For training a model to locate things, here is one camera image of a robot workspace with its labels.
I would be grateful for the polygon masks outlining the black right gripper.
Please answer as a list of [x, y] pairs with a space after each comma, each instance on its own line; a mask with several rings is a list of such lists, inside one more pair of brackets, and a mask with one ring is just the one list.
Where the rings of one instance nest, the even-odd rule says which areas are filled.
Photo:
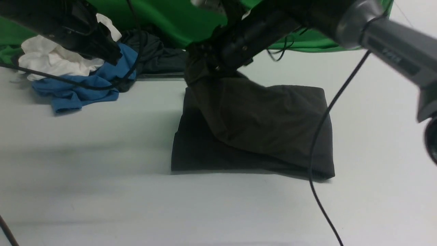
[[280, 7], [254, 7], [240, 20], [218, 26], [212, 35], [187, 47], [186, 76], [234, 72], [278, 40], [301, 28], [301, 23]]

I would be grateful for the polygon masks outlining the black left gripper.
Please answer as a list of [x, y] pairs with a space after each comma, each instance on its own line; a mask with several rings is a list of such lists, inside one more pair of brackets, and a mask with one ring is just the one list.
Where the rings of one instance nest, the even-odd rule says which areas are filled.
[[48, 27], [42, 36], [86, 59], [98, 58], [116, 65], [121, 51], [108, 27], [98, 22], [97, 8], [86, 0], [42, 0]]

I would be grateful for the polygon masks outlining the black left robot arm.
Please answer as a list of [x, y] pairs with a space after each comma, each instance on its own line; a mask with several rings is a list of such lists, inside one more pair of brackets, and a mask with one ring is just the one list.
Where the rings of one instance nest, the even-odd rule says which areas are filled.
[[85, 58], [116, 65], [121, 50], [85, 0], [2, 0], [0, 14]]

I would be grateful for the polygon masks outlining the gray right robot arm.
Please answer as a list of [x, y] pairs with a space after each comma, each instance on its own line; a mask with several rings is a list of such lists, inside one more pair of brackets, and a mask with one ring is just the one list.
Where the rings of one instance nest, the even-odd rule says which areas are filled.
[[314, 29], [345, 49], [364, 48], [420, 89], [417, 121], [436, 162], [436, 39], [390, 20], [377, 0], [262, 0], [247, 10], [239, 0], [193, 0], [227, 24], [187, 47], [217, 71], [233, 71], [289, 33]]

